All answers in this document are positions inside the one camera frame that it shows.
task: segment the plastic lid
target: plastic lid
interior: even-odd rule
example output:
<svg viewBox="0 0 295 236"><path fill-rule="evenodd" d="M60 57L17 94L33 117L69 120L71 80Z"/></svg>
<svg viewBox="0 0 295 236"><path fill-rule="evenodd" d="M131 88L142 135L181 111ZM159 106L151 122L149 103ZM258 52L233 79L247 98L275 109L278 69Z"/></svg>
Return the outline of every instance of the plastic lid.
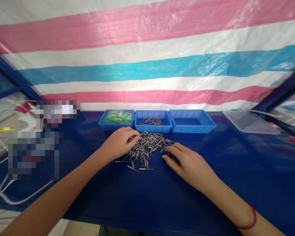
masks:
<svg viewBox="0 0 295 236"><path fill-rule="evenodd" d="M259 134L280 134L268 122L250 111L223 111L229 121L241 132Z"/></svg>

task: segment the green packaged item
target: green packaged item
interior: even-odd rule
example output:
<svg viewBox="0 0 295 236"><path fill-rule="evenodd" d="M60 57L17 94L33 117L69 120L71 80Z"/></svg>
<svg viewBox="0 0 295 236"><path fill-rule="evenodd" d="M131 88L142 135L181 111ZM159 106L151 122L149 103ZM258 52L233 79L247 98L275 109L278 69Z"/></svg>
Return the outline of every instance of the green packaged item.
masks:
<svg viewBox="0 0 295 236"><path fill-rule="evenodd" d="M124 110L111 110L102 122L106 124L131 124L132 115L132 112Z"/></svg>

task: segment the pile of metal pins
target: pile of metal pins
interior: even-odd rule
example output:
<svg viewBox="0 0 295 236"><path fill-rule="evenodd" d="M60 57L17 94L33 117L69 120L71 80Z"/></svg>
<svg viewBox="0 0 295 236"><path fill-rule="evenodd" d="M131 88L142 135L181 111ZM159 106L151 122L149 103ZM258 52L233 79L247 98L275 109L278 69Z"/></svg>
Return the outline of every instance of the pile of metal pins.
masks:
<svg viewBox="0 0 295 236"><path fill-rule="evenodd" d="M127 152L127 156L123 161L115 162L128 162L131 163L131 166L128 166L130 169L141 173L140 171L134 168L135 161L140 160L142 168L139 170L154 170L149 168L148 161L152 152L160 150L163 153L164 148L170 146L173 141L163 138L163 135L160 133L148 133L146 131L141 133L139 141L134 145L134 147Z"/></svg>
<svg viewBox="0 0 295 236"><path fill-rule="evenodd" d="M140 125L165 125L165 121L161 121L159 118L143 118Z"/></svg>

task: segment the floor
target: floor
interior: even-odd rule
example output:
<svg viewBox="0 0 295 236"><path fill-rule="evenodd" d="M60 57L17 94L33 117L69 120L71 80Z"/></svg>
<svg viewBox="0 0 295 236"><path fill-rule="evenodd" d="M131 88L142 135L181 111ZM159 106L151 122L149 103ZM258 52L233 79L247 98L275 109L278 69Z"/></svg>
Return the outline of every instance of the floor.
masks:
<svg viewBox="0 0 295 236"><path fill-rule="evenodd" d="M100 225L69 221L63 236L98 236Z"/></svg>
<svg viewBox="0 0 295 236"><path fill-rule="evenodd" d="M0 210L0 233L20 213ZM100 225L61 219L48 236L98 236Z"/></svg>

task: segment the white stripe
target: white stripe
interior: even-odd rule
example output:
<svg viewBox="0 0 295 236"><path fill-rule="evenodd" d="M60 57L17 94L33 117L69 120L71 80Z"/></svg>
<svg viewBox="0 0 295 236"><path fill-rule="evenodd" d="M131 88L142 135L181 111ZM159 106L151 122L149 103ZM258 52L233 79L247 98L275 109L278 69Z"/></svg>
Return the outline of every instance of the white stripe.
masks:
<svg viewBox="0 0 295 236"><path fill-rule="evenodd" d="M295 45L295 20L161 41L71 51L6 54L2 57L19 70L135 63L197 54L274 50L287 45Z"/></svg>
<svg viewBox="0 0 295 236"><path fill-rule="evenodd" d="M32 88L40 95L92 91L197 91L207 89L233 92L249 86L276 88L291 74L292 72L264 71L250 77L208 76L159 78L150 80L127 80L113 82L69 82L61 84L41 84L33 86Z"/></svg>
<svg viewBox="0 0 295 236"><path fill-rule="evenodd" d="M0 0L0 25L45 20L66 15L163 1L165 0Z"/></svg>
<svg viewBox="0 0 295 236"><path fill-rule="evenodd" d="M248 101L234 101L221 105L210 104L183 104L171 105L162 103L81 103L81 110L103 111L107 109L132 109L132 110L170 110L170 109L202 109L205 111L223 111L231 109L251 109L258 103Z"/></svg>

